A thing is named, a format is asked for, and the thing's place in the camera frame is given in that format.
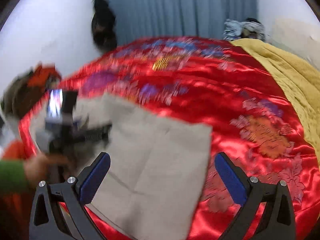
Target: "yellow blanket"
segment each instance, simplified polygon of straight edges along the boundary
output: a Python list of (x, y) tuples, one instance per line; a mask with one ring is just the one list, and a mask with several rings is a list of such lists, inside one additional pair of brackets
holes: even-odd
[(241, 39), (232, 44), (258, 60), (282, 88), (320, 163), (320, 72), (298, 56), (259, 40)]

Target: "red satin bedspread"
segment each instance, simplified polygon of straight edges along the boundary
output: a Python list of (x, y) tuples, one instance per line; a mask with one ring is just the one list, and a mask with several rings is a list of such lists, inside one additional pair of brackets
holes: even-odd
[[(138, 40), (81, 68), (60, 87), (82, 97), (117, 94), (158, 114), (212, 126), (211, 155), (224, 151), (248, 176), (288, 183), (297, 239), (303, 239), (320, 212), (320, 174), (314, 149), (283, 91), (265, 68), (240, 47), (201, 38)], [(20, 123), (26, 151), (40, 101)], [(211, 162), (189, 240), (218, 239), (238, 211)], [(260, 206), (246, 239), (263, 211)], [(109, 240), (128, 239), (89, 211)]]

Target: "wall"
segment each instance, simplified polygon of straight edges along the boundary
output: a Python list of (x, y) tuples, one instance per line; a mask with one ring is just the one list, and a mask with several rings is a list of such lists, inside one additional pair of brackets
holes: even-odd
[(276, 18), (292, 18), (320, 27), (316, 15), (305, 0), (258, 0), (259, 21), (270, 34)]
[(99, 57), (92, 16), (92, 0), (20, 0), (0, 32), (0, 94), (39, 61), (66, 76)]

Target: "phone mount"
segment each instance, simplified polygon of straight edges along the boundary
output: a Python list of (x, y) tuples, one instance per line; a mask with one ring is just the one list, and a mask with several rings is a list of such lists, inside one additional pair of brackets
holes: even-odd
[(65, 147), (76, 143), (108, 141), (108, 134), (112, 127), (111, 123), (89, 130), (79, 130), (77, 128), (72, 113), (76, 105), (78, 91), (53, 90), (53, 92), (55, 91), (61, 93), (58, 98), (61, 106), (50, 109), (51, 100), (54, 100), (52, 98), (53, 94), (51, 94), (45, 119), (45, 129), (36, 132), (36, 143), (41, 151), (63, 153)]
[[(260, 203), (266, 202), (262, 218), (251, 240), (295, 240), (295, 219), (288, 186), (281, 180), (276, 185), (247, 177), (225, 153), (215, 157), (215, 167), (235, 203), (241, 205), (236, 217), (219, 240), (242, 240)], [(110, 167), (110, 157), (100, 153), (78, 178), (48, 185), (40, 182), (30, 217), (30, 240), (72, 240), (58, 202), (65, 202), (83, 240), (105, 240), (84, 205), (91, 202)]]

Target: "metal screw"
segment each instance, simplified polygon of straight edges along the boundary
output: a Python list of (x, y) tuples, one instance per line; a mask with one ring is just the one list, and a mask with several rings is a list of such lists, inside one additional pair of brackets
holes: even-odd
[(252, 177), (250, 177), (250, 181), (251, 181), (252, 183), (257, 183), (259, 180), (258, 180), (257, 177), (252, 176)]
[(70, 177), (67, 182), (68, 183), (74, 183), (76, 181), (76, 178), (75, 177)]
[(41, 182), (39, 182), (39, 186), (40, 187), (43, 187), (45, 185), (45, 181), (44, 180), (42, 180)]
[(280, 184), (281, 184), (281, 186), (284, 186), (284, 187), (287, 186), (287, 183), (284, 180), (281, 180)]

